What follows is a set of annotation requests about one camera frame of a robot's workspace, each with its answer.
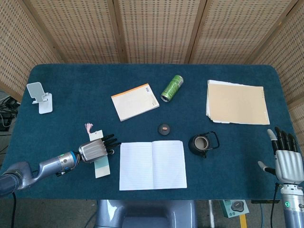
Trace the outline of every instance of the woven wall panel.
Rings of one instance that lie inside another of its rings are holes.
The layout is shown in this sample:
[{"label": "woven wall panel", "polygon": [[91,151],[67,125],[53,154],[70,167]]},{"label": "woven wall panel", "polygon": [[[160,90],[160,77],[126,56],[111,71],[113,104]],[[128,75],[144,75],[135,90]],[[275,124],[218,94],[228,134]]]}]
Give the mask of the woven wall panel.
[{"label": "woven wall panel", "polygon": [[0,1],[0,81],[21,99],[31,69],[56,63],[39,32],[16,0]]},{"label": "woven wall panel", "polygon": [[30,0],[39,23],[70,63],[118,63],[106,0]]},{"label": "woven wall panel", "polygon": [[304,4],[282,26],[254,61],[279,73],[287,102],[304,95]]},{"label": "woven wall panel", "polygon": [[130,63],[184,63],[200,0],[119,0]]},{"label": "woven wall panel", "polygon": [[301,151],[304,154],[304,104],[300,104],[289,110]]},{"label": "woven wall panel", "polygon": [[213,0],[191,63],[244,63],[290,2]]}]

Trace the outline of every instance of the white phone stand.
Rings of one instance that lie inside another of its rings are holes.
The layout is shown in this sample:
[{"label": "white phone stand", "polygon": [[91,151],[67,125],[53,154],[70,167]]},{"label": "white phone stand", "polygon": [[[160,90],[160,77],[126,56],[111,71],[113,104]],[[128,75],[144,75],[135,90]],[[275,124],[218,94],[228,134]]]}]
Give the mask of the white phone stand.
[{"label": "white phone stand", "polygon": [[40,82],[27,84],[27,88],[30,97],[35,99],[32,104],[39,103],[39,114],[53,111],[52,94],[45,93]]}]

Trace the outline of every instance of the table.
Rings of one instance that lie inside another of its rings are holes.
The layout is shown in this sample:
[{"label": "table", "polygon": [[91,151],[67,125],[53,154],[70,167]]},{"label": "table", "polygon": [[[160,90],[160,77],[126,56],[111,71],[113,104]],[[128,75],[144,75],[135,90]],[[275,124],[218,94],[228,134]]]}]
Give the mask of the table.
[{"label": "table", "polygon": [[[174,75],[184,84],[173,100],[160,94]],[[206,115],[207,80],[263,86],[271,125],[219,124]],[[14,162],[38,163],[89,141],[84,123],[93,131],[115,133],[120,142],[181,140],[184,144],[186,189],[119,191],[119,149],[109,157],[111,175],[95,179],[94,165],[81,163],[61,177],[51,176],[29,190],[25,198],[111,200],[272,199],[276,178],[261,171],[262,160],[274,166],[267,129],[276,125],[294,133],[277,72],[263,65],[150,65],[150,64],[47,64],[33,68],[29,83],[39,81],[53,95],[53,112],[39,114],[25,91],[15,129],[1,172]],[[120,122],[111,95],[149,83],[160,107]],[[171,132],[157,132],[168,123]],[[216,131],[220,148],[207,158],[188,149],[191,136]]]}]

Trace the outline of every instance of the green can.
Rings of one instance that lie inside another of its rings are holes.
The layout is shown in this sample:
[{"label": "green can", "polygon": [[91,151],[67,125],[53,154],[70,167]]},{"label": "green can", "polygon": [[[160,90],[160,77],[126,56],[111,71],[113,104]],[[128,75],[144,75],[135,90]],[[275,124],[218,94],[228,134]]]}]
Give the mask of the green can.
[{"label": "green can", "polygon": [[167,85],[165,90],[161,93],[161,99],[165,102],[172,100],[178,89],[184,83],[184,79],[180,75],[174,76],[174,78]]}]

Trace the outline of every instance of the robotic hand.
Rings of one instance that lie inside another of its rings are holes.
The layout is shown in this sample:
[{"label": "robotic hand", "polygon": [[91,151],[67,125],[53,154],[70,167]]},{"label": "robotic hand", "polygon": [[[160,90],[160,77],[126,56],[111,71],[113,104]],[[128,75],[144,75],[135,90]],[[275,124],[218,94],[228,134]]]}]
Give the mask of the robotic hand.
[{"label": "robotic hand", "polygon": [[114,143],[117,139],[110,139],[114,134],[105,136],[79,147],[77,152],[70,151],[55,158],[39,163],[38,174],[33,176],[31,167],[27,161],[11,165],[0,176],[0,197],[13,193],[16,190],[30,188],[39,180],[56,174],[61,176],[73,170],[80,161],[92,163],[109,154],[113,154],[113,148],[121,143]]},{"label": "robotic hand", "polygon": [[291,134],[280,131],[278,127],[275,131],[277,137],[273,131],[267,130],[274,151],[275,169],[264,165],[261,161],[258,161],[258,164],[263,171],[275,175],[283,183],[281,194],[286,227],[302,228],[304,227],[304,194],[302,188],[298,186],[304,181],[302,156],[297,152],[296,141]]}]

